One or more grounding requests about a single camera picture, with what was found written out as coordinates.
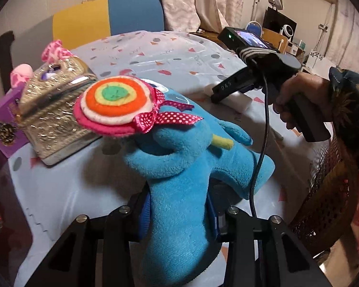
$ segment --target chair backrest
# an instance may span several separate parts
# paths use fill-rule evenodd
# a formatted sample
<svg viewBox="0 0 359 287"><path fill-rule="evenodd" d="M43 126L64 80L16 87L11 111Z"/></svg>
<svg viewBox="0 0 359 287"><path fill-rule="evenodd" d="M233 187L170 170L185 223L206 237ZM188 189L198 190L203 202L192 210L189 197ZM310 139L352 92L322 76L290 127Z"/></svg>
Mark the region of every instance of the chair backrest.
<svg viewBox="0 0 359 287"><path fill-rule="evenodd" d="M255 33L257 36L262 36L262 26L257 21L251 21L246 25L246 30Z"/></svg>
<svg viewBox="0 0 359 287"><path fill-rule="evenodd" d="M7 31L0 36L0 77L4 93L11 88L10 73L12 71L11 44L14 41L13 31Z"/></svg>
<svg viewBox="0 0 359 287"><path fill-rule="evenodd" d="M162 31L163 9L159 0L93 0L60 11L15 38L13 66L41 66L45 46L60 39L67 49L120 33Z"/></svg>

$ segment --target black cable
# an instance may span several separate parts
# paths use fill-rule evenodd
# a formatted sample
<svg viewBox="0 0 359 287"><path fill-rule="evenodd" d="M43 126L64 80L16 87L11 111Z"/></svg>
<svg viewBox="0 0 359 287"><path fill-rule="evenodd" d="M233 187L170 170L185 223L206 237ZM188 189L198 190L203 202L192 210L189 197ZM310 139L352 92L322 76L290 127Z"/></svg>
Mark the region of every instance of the black cable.
<svg viewBox="0 0 359 287"><path fill-rule="evenodd" d="M267 89L267 80L266 76L262 73L263 77L263 83L264 83L264 112L266 116L266 127L264 130L264 139L263 139L263 145L261 154L259 155L257 166L255 167L253 177L250 182L250 192L249 192L249 203L250 203L250 210L253 217L257 217L257 212L255 211L255 205L254 205L254 189L255 189L255 182L257 181L257 177L259 174L259 171L261 170L263 158L264 158L264 151L266 149L267 145L267 137L269 134L269 101L268 101L268 89Z"/></svg>

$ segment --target green felt circle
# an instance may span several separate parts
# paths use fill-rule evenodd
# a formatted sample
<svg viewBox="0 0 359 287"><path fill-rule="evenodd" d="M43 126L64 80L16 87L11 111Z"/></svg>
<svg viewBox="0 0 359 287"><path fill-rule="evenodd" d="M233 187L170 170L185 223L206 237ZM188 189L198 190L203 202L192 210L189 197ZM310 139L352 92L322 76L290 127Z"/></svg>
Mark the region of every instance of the green felt circle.
<svg viewBox="0 0 359 287"><path fill-rule="evenodd" d="M105 100L116 101L129 95L129 92L120 86L108 86L102 90L102 96Z"/></svg>

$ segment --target pink plush ball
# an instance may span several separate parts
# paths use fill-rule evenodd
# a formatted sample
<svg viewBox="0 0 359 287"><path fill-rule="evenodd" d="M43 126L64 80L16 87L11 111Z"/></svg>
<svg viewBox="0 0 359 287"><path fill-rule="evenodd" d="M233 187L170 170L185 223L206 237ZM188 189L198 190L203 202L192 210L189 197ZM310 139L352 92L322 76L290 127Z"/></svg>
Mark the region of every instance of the pink plush ball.
<svg viewBox="0 0 359 287"><path fill-rule="evenodd" d="M30 65L27 65L26 63L22 63L21 65L18 65L16 68L13 69L14 73L18 73L21 76L27 76L31 77L33 74L32 67Z"/></svg>
<svg viewBox="0 0 359 287"><path fill-rule="evenodd" d="M15 88L19 83L28 81L33 75L33 70L30 65L23 63L14 68L11 72L11 87Z"/></svg>

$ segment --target metal screw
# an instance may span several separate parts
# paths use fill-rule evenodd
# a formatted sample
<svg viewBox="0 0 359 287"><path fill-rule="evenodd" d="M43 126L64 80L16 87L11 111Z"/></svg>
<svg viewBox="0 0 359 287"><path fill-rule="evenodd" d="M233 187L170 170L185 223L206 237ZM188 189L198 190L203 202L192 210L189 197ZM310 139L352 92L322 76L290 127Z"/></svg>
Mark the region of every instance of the metal screw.
<svg viewBox="0 0 359 287"><path fill-rule="evenodd" d="M229 214L236 215L236 214L238 214L239 209L238 209L238 207L230 206L230 207L227 209L227 212L228 212Z"/></svg>
<svg viewBox="0 0 359 287"><path fill-rule="evenodd" d="M87 216L86 215L80 215L80 216L78 216L77 218L76 218L76 221L78 222L78 223L83 223L83 222L85 222L86 220L87 220Z"/></svg>
<svg viewBox="0 0 359 287"><path fill-rule="evenodd" d="M128 212L130 212L130 207L124 205L124 206L121 206L118 211L122 214L127 214Z"/></svg>
<svg viewBox="0 0 359 287"><path fill-rule="evenodd" d="M275 223L275 224L280 224L282 222L282 218L280 216L271 216L270 218L271 222L272 223Z"/></svg>

